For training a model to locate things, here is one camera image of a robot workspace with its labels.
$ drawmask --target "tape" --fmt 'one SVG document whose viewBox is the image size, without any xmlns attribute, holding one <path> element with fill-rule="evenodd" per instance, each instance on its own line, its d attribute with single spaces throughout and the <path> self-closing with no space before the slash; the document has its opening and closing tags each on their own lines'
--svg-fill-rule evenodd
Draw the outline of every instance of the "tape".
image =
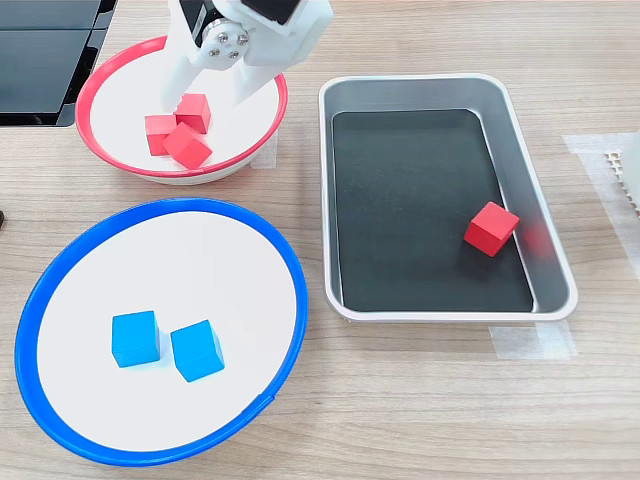
<svg viewBox="0 0 640 480">
<path fill-rule="evenodd" d="M 640 217 L 640 136 L 620 154 L 609 155 L 609 161 L 616 170 L 627 198 Z"/>
<path fill-rule="evenodd" d="M 578 354 L 566 320 L 533 327 L 489 327 L 500 360 L 568 360 Z"/>
<path fill-rule="evenodd" d="M 278 164 L 278 131 L 274 133 L 267 143 L 262 146 L 262 149 L 251 161 L 251 168 L 256 170 L 268 170 L 276 168 Z"/>
<path fill-rule="evenodd" d="M 620 171 L 616 162 L 616 157 L 623 156 L 625 150 L 640 141 L 640 133 L 566 135 L 564 141 L 569 151 L 579 156 L 633 271 L 640 279 L 640 220 L 619 182 L 620 176 L 624 178 L 624 167 Z"/>
</svg>

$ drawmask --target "red-rimmed bowl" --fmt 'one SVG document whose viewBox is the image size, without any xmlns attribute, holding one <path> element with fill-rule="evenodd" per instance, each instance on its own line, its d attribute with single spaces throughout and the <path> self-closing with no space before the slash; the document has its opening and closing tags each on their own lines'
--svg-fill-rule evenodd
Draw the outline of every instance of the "red-rimmed bowl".
<svg viewBox="0 0 640 480">
<path fill-rule="evenodd" d="M 251 162 L 280 126 L 288 102 L 284 76 L 225 109 L 217 102 L 225 97 L 222 74 L 203 71 L 189 91 L 205 93 L 209 100 L 212 125 L 206 140 L 213 155 L 202 167 L 187 170 L 170 157 L 152 157 L 144 129 L 145 115 L 163 113 L 159 102 L 166 40 L 158 37 L 129 47 L 89 77 L 76 104 L 78 132 L 105 162 L 154 182 L 195 185 L 231 175 Z"/>
</svg>

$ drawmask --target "blue cube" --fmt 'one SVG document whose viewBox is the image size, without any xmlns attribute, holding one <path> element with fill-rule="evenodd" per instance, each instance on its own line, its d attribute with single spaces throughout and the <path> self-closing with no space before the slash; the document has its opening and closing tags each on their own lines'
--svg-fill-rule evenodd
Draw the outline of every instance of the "blue cube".
<svg viewBox="0 0 640 480">
<path fill-rule="evenodd" d="M 209 320 L 176 330 L 171 334 L 171 344 L 176 367 L 187 382 L 224 368 L 220 341 Z"/>
<path fill-rule="evenodd" d="M 160 338 L 153 312 L 113 317 L 111 353 L 120 368 L 160 360 Z"/>
</svg>

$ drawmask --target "white object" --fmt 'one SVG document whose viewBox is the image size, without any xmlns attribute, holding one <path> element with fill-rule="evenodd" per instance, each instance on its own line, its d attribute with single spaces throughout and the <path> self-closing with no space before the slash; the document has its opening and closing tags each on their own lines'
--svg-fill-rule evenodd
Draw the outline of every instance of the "white object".
<svg viewBox="0 0 640 480">
<path fill-rule="evenodd" d="M 158 363 L 121 369 L 111 354 L 114 315 L 154 310 Z M 225 369 L 187 383 L 169 333 L 209 319 Z M 40 326 L 38 373 L 51 406 L 80 435 L 149 452 L 196 441 L 236 418 L 273 380 L 296 324 L 296 293 L 282 256 L 261 233 L 206 212 L 130 227 L 78 262 Z"/>
<path fill-rule="evenodd" d="M 229 104 L 244 101 L 287 68 L 303 62 L 333 18 L 328 0 L 301 0 L 285 25 L 268 20 L 239 0 L 214 0 L 225 19 L 212 23 L 198 48 L 179 0 L 168 1 L 171 25 L 164 60 L 165 113 L 174 111 L 203 69 L 224 71 L 229 77 L 216 92 Z M 224 42 L 219 41 L 222 34 Z M 248 37 L 244 45 L 238 41 L 241 35 Z"/>
</svg>

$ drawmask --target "white bowl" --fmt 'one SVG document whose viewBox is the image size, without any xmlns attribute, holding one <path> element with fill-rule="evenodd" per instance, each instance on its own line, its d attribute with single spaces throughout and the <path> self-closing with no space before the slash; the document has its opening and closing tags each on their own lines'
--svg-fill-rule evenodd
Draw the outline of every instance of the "white bowl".
<svg viewBox="0 0 640 480">
<path fill-rule="evenodd" d="M 111 319 L 146 309 L 161 358 L 120 368 Z M 300 262 L 266 220 L 217 200 L 158 200 L 100 222 L 46 269 L 20 319 L 16 378 L 38 425 L 70 451 L 125 467 L 174 462 L 275 400 L 308 313 Z M 187 383 L 170 335 L 204 319 L 225 368 Z"/>
<path fill-rule="evenodd" d="M 76 104 L 77 126 L 89 149 L 111 165 L 148 180 L 196 185 L 231 175 L 255 158 L 284 118 L 288 90 L 283 75 L 240 105 L 225 105 L 228 76 L 204 70 L 190 92 L 207 95 L 211 127 L 206 140 L 213 154 L 199 168 L 188 170 L 171 157 L 149 153 L 144 117 L 161 114 L 162 49 L 158 37 L 123 50 L 87 80 Z"/>
</svg>

